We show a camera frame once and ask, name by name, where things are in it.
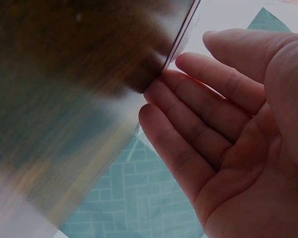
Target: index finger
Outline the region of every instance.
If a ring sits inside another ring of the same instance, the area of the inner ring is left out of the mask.
[[[203,41],[218,61],[264,83],[266,69],[277,52],[298,40],[298,34],[231,29],[205,33]]]

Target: blurred object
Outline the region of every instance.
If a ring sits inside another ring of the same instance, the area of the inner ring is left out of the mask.
[[[0,0],[0,238],[50,238],[138,128],[193,0]]]

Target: brick pattern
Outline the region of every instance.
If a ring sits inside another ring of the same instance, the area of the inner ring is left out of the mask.
[[[135,138],[61,230],[69,238],[203,235],[190,202],[161,158]]]

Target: palm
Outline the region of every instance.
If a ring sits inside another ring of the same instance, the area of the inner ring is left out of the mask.
[[[224,64],[183,55],[177,65],[191,77],[167,71],[145,92],[145,133],[210,238],[298,237],[298,80],[282,67],[295,36],[208,36]]]

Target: white surface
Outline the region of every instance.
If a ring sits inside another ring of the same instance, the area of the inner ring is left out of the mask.
[[[202,42],[204,32],[230,28],[246,29],[264,3],[263,0],[201,0],[198,11],[200,21],[193,29],[183,52],[210,56]],[[174,62],[169,65],[169,68],[176,69]]]
[[[69,237],[65,235],[63,232],[58,231],[53,238],[69,238]]]

